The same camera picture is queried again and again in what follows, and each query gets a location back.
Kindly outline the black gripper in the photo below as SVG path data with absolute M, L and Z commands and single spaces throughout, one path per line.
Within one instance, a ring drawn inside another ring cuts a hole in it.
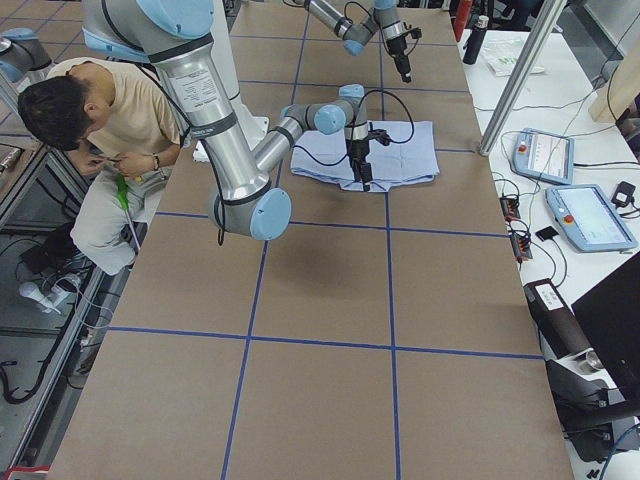
M 406 37 L 408 30 L 403 22 L 396 22 L 384 28 L 384 42 L 386 49 L 394 61 L 396 70 L 404 83 L 411 83 L 411 66 L 406 53 Z
M 367 125 L 358 125 L 345 129 L 345 142 L 350 167 L 353 171 L 354 181 L 362 183 L 365 192 L 370 190 L 371 165 L 367 161 L 370 152 L 369 130 Z

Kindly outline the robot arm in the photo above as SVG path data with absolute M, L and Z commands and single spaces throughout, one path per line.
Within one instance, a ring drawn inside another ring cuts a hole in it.
M 349 19 L 345 13 L 340 13 L 328 1 L 294 1 L 293 4 L 303 7 L 332 30 L 352 56 L 360 55 L 367 43 L 380 33 L 401 80 L 404 83 L 412 81 L 410 51 L 406 38 L 410 36 L 418 40 L 422 37 L 422 32 L 420 28 L 412 27 L 400 19 L 395 1 L 375 1 L 359 23 Z
M 169 102 L 216 175 L 208 212 L 221 233 L 273 240 L 287 228 L 291 199 L 270 172 L 308 130 L 342 131 L 354 178 L 372 180 L 364 90 L 346 85 L 337 100 L 291 105 L 278 124 L 250 146 L 213 58 L 211 1 L 86 1 L 87 46 L 106 55 L 154 66 Z

